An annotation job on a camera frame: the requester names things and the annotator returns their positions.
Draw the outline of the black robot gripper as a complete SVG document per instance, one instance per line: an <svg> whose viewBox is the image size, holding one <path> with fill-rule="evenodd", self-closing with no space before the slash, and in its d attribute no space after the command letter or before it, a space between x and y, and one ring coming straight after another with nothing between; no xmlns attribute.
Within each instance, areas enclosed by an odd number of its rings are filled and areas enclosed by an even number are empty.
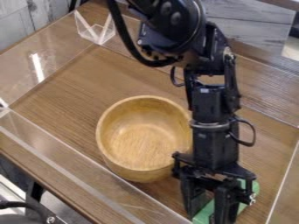
<svg viewBox="0 0 299 224"><path fill-rule="evenodd" d="M182 206L190 220L206 206L213 191L213 223L234 224L240 205L256 203L256 174L238 165L238 146L250 147L250 142L238 139L238 125L192 125L190 153L172 154L172 175L181 181ZM208 175L222 175L222 182Z"/></svg>

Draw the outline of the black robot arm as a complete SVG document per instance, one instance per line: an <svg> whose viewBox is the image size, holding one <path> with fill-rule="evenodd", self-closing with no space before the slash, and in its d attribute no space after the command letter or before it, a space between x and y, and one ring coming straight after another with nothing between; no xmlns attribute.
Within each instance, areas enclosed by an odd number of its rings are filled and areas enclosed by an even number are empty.
<svg viewBox="0 0 299 224"><path fill-rule="evenodd" d="M236 57L214 23L205 19L201 0L125 0L141 20L137 41L130 39L115 0L106 7L130 55L149 67L182 69L190 111L192 153L172 154L172 175L181 182L184 209L192 219L205 207L205 192L213 193L213 208L205 224L234 224L238 207L254 203L256 174L238 165L236 115L240 93Z"/></svg>

